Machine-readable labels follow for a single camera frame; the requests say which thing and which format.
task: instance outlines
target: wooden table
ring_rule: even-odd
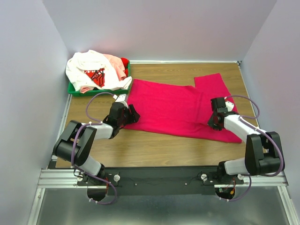
[[[175,85],[194,86],[194,77],[220,73],[231,94],[247,95],[239,68],[234,63],[134,64],[131,68],[133,78]],[[90,121],[85,115],[90,99],[72,97],[66,124],[70,120]],[[111,96],[96,98],[89,107],[90,115],[103,119],[112,102]],[[236,98],[235,103],[241,115],[253,116],[247,100]],[[220,161],[244,157],[245,144],[124,129],[114,139],[95,140],[90,154],[107,167],[217,165]],[[69,168],[70,163],[59,158],[56,167]]]

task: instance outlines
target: white wall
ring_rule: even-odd
[[[0,224],[27,224],[66,102],[68,51],[41,0],[0,7]]]
[[[68,50],[241,60],[276,0],[43,0]]]
[[[259,123],[281,136],[288,190],[300,216],[300,1],[278,0],[241,68],[262,108]]]

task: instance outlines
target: pink cloth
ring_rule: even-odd
[[[114,69],[116,70],[119,81],[124,80],[126,78],[126,74],[125,74],[125,67],[122,60],[113,55],[108,55],[108,54],[103,54],[103,55],[109,60],[112,67],[114,67]]]
[[[90,87],[81,87],[80,88],[80,93],[84,94],[85,92],[88,92],[89,90],[93,90],[94,88]]]
[[[195,78],[196,87],[176,86],[135,79],[128,98],[141,115],[126,129],[183,137],[240,143],[232,132],[207,125],[212,114],[210,99],[230,93],[220,74]]]

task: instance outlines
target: purple cable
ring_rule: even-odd
[[[257,115],[255,117],[253,117],[253,116],[241,116],[241,117],[248,118],[248,119],[257,119],[259,117],[259,115],[261,114],[261,111],[259,110],[258,105],[252,99],[248,98],[247,96],[243,96],[243,95],[230,95],[230,96],[227,96],[226,98],[232,98],[232,97],[245,98],[245,99],[249,100],[250,102],[252,102],[252,104],[255,105],[255,107],[257,109]]]
[[[95,118],[93,118],[93,117],[91,117],[91,116],[89,115],[89,113],[88,113],[88,108],[89,108],[91,102],[92,102],[97,96],[103,95],[103,94],[109,94],[109,95],[111,95],[111,96],[114,96],[114,94],[109,93],[109,92],[101,92],[101,93],[99,93],[99,94],[96,94],[96,95],[89,101],[89,103],[87,104],[87,106],[86,106],[86,108],[85,108],[85,114],[86,114],[86,116],[89,117],[91,120],[97,121],[97,122],[99,122],[99,123],[101,123],[100,120],[97,120],[97,119],[95,119]]]
[[[83,130],[83,128],[85,128],[85,127],[87,127],[87,126],[101,126],[101,125],[102,125],[102,123],[101,123],[100,120],[97,120],[97,119],[95,119],[95,118],[92,118],[92,117],[88,114],[88,108],[89,108],[89,105],[91,104],[91,102],[95,99],[95,97],[97,97],[97,96],[99,96],[99,95],[102,95],[102,94],[110,94],[110,95],[114,96],[114,94],[109,93],[109,92],[101,92],[101,93],[95,95],[95,96],[89,101],[89,103],[87,104],[86,109],[85,109],[85,112],[86,112],[87,117],[89,117],[91,120],[98,121],[99,123],[91,123],[91,124],[87,123],[87,124],[82,125],[82,126],[78,129],[78,131],[77,131],[77,133],[76,133],[76,135],[75,135],[75,138],[74,138],[74,142],[73,142],[73,149],[72,149],[72,153],[71,153],[71,165],[72,165],[75,169],[77,169],[77,170],[79,170],[79,171],[81,171],[81,172],[84,172],[86,175],[88,175],[88,176],[90,176],[90,177],[93,177],[93,178],[95,178],[95,179],[97,179],[97,180],[99,180],[99,181],[102,181],[102,182],[104,182],[104,183],[110,185],[110,186],[113,188],[113,191],[114,191],[114,198],[113,198],[111,201],[109,201],[109,202],[98,202],[98,201],[95,201],[95,200],[91,199],[92,202],[95,202],[95,203],[97,203],[97,204],[100,204],[100,205],[109,205],[109,204],[111,204],[111,203],[113,203],[114,201],[117,200],[117,189],[115,188],[115,186],[114,186],[113,184],[111,184],[109,181],[104,180],[104,179],[102,179],[102,178],[99,178],[99,177],[97,177],[97,176],[95,176],[95,175],[92,175],[92,174],[90,174],[90,173],[88,173],[88,172],[85,172],[85,171],[83,171],[81,168],[79,168],[78,166],[74,165],[74,157],[75,157],[75,149],[76,149],[76,146],[77,146],[77,139],[78,139],[78,137],[79,137],[81,131]]]
[[[244,197],[250,191],[250,188],[251,188],[251,185],[252,185],[252,179],[251,179],[250,176],[248,176],[248,177],[249,177],[249,187],[247,188],[247,190],[237,198],[228,199],[229,202],[234,202],[234,201],[237,201],[237,200],[241,199],[242,197]]]
[[[245,124],[246,126],[252,128],[253,130],[256,130],[258,133],[264,135],[268,140],[269,142],[271,142],[271,144],[273,144],[273,146],[275,147],[277,153],[278,153],[278,156],[279,156],[279,160],[280,160],[280,166],[278,168],[278,170],[274,173],[274,174],[264,174],[263,176],[266,176],[266,177],[275,177],[276,175],[278,175],[282,169],[283,169],[283,157],[282,157],[282,154],[281,154],[281,151],[279,149],[279,147],[276,145],[276,143],[273,141],[272,138],[270,138],[265,132],[263,132],[261,129],[258,129],[256,128],[254,125],[252,125],[251,123],[248,123],[247,121],[245,121],[241,116],[239,118],[239,120]]]
[[[100,180],[100,181],[102,181],[102,182],[104,182],[104,183],[110,185],[110,186],[113,188],[113,191],[114,191],[114,198],[113,198],[111,201],[109,201],[109,202],[98,202],[98,201],[95,201],[94,199],[90,199],[91,202],[97,203],[97,204],[99,204],[99,205],[109,205],[109,204],[112,204],[113,202],[115,202],[115,201],[117,200],[117,197],[118,197],[118,195],[117,195],[117,189],[116,189],[116,187],[115,187],[113,184],[111,184],[111,183],[108,182],[107,180],[104,180],[104,179],[99,178],[99,177],[96,177],[95,175],[92,175],[92,174],[90,174],[90,173],[88,173],[88,172],[85,172],[85,171],[83,171],[82,169],[80,169],[80,168],[77,167],[77,166],[74,166],[74,168],[77,169],[77,170],[79,170],[79,171],[81,171],[81,172],[84,172],[86,175],[88,175],[88,176],[90,176],[90,177],[93,177],[93,178],[95,178],[95,179],[97,179],[97,180]]]

